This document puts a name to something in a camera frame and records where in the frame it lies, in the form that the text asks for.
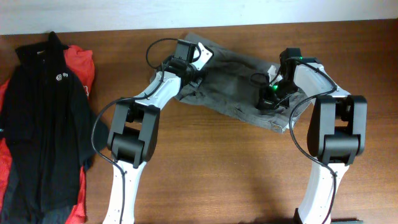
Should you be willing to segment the grey shorts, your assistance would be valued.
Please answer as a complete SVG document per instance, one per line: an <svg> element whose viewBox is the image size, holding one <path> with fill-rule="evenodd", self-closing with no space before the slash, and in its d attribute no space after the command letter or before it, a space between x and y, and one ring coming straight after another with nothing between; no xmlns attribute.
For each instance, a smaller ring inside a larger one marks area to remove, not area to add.
<svg viewBox="0 0 398 224"><path fill-rule="evenodd" d="M259 88L249 82L256 73L267 74L270 68L279 68L278 63L239 54L223 46L189 33L185 40L202 43L213 52L213 58L205 65L205 74L199 85L187 84L175 96L181 103L205 106L221 114L236 118L261 128L283 133L289 128L289 116L296 104L307 98L302 91L290 96L289 107L279 106L274 110L259 110Z"/></svg>

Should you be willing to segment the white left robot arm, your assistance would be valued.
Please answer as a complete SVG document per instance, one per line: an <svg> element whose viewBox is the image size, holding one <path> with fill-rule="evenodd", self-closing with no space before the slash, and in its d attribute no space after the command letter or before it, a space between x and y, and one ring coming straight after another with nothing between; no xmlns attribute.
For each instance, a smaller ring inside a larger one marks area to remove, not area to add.
<svg viewBox="0 0 398 224"><path fill-rule="evenodd" d="M173 59L161 65L142 93L114 102L108 136L113 184L104 223L135 222L139 181L157 144L160 112L184 85L198 79L205 64L204 60L184 64Z"/></svg>

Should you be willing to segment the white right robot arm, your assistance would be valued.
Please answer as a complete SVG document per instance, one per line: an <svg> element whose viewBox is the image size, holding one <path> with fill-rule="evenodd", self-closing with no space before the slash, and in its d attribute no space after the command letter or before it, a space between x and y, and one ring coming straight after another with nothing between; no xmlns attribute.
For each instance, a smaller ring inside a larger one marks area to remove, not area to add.
<svg viewBox="0 0 398 224"><path fill-rule="evenodd" d="M326 73L316 58L300 55L280 56L281 68L267 71L268 90L282 101L294 90L306 98L289 115L290 134L294 133L295 112L303 105L314 105L307 133L307 148L299 151L312 162L305 196L295 209L294 223L331 223L331 210L341 180L355 157L364 151L367 101L351 95Z"/></svg>

